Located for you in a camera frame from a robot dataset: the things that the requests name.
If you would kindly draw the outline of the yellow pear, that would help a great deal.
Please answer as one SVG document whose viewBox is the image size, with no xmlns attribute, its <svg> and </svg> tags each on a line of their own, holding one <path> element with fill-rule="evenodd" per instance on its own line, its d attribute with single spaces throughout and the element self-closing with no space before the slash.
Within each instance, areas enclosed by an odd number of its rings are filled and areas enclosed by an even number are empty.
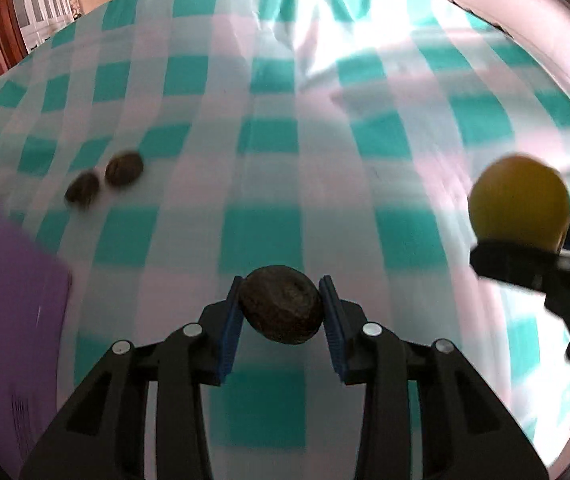
<svg viewBox="0 0 570 480">
<path fill-rule="evenodd" d="M 570 194 L 552 167 L 528 156 L 506 156 L 472 186 L 468 216 L 480 242 L 559 252 L 570 223 Z"/>
</svg>

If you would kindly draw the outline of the dark brown passion fruit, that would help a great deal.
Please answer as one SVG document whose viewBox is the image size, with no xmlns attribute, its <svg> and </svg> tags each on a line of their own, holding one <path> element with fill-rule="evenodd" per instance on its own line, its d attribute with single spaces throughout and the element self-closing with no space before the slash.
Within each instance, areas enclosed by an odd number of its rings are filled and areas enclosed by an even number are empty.
<svg viewBox="0 0 570 480">
<path fill-rule="evenodd" d="M 242 279 L 238 304 L 250 326 L 268 340 L 303 344 L 320 329 L 324 311 L 319 290 L 305 274 L 275 264 Z"/>
</svg>

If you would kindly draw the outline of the brown wrinkled passion fruit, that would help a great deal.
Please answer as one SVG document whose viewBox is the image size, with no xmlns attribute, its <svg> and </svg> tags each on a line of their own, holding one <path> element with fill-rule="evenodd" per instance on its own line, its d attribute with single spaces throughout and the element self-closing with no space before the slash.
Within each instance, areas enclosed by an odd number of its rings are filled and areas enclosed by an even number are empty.
<svg viewBox="0 0 570 480">
<path fill-rule="evenodd" d="M 122 152 L 110 159 L 104 179 L 112 188 L 126 188 L 136 182 L 143 171 L 143 158 L 138 152 Z"/>
</svg>

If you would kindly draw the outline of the purple storage box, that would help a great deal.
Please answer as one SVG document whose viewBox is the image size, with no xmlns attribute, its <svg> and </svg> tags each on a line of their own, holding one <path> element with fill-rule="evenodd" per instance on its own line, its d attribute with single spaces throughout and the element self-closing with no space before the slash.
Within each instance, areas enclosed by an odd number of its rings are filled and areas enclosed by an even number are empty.
<svg viewBox="0 0 570 480">
<path fill-rule="evenodd" d="M 0 207 L 0 466 L 17 478 L 56 413 L 56 375 L 72 284 Z"/>
</svg>

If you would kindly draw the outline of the small dark passion fruit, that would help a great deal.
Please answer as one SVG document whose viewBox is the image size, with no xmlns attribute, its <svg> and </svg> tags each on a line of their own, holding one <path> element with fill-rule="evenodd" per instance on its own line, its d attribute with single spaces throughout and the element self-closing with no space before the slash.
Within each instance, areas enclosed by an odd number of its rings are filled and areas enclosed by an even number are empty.
<svg viewBox="0 0 570 480">
<path fill-rule="evenodd" d="M 100 180 L 94 171 L 84 171 L 68 185 L 64 199 L 68 205 L 87 209 L 98 197 Z"/>
</svg>

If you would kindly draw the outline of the teal white checkered tablecloth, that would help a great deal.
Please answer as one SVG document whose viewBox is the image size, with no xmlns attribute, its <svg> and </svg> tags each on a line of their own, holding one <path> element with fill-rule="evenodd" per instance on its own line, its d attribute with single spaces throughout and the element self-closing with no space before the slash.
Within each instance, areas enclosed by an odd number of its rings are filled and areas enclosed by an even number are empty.
<svg viewBox="0 0 570 480">
<path fill-rule="evenodd" d="M 122 152 L 144 171 L 112 188 Z M 285 264 L 453 341 L 551 464 L 565 326 L 468 263 L 469 190 L 510 154 L 570 189 L 570 87 L 446 0 L 113 0 L 0 77 L 1 204 L 72 274 L 58 399 L 115 340 L 162 340 Z M 87 209 L 64 199 L 84 171 Z"/>
</svg>

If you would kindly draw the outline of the red wooden chair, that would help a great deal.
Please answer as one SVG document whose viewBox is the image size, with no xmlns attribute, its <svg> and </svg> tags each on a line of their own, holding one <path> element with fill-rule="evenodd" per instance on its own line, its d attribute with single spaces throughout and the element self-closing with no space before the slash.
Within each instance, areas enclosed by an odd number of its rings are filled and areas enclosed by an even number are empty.
<svg viewBox="0 0 570 480">
<path fill-rule="evenodd" d="M 0 76 L 28 55 L 13 0 L 0 0 Z"/>
</svg>

